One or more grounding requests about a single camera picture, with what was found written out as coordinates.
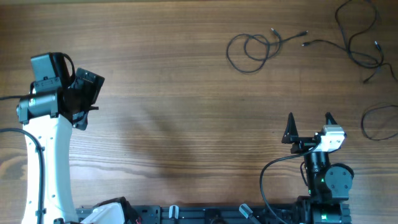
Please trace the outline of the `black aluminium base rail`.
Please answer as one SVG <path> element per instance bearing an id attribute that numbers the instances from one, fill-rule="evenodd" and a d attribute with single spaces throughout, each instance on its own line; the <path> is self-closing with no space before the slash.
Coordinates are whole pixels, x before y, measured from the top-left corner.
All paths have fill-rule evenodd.
<path id="1" fill-rule="evenodd" d="M 286 223 L 342 223 L 352 222 L 349 206 L 316 208 L 311 212 L 298 211 L 293 205 L 272 204 L 275 213 Z M 275 216 L 264 207 L 251 207 L 252 217 L 246 218 L 238 207 L 179 207 L 178 217 L 169 207 L 136 205 L 139 214 L 136 223 L 279 223 Z"/>

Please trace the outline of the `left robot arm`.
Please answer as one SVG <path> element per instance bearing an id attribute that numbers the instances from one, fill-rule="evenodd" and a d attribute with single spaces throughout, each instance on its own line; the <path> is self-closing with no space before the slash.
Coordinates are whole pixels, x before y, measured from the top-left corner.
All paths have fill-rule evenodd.
<path id="1" fill-rule="evenodd" d="M 16 112 L 27 146 L 27 199 L 23 223 L 80 223 L 73 203 L 69 150 L 73 129 L 84 131 L 104 77 L 75 68 L 49 52 L 31 58 L 35 80 Z"/>

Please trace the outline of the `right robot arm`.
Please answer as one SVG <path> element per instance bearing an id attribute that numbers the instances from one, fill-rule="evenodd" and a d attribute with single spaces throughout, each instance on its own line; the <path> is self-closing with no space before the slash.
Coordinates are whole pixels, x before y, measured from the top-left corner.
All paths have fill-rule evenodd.
<path id="1" fill-rule="evenodd" d="M 313 137 L 300 137 L 293 114 L 289 114 L 282 143 L 291 144 L 292 154 L 304 158 L 309 196 L 299 196 L 293 206 L 293 223 L 351 223 L 349 199 L 354 171 L 342 163 L 332 164 L 329 154 L 341 148 L 346 138 L 343 128 L 330 113 L 326 124 Z"/>

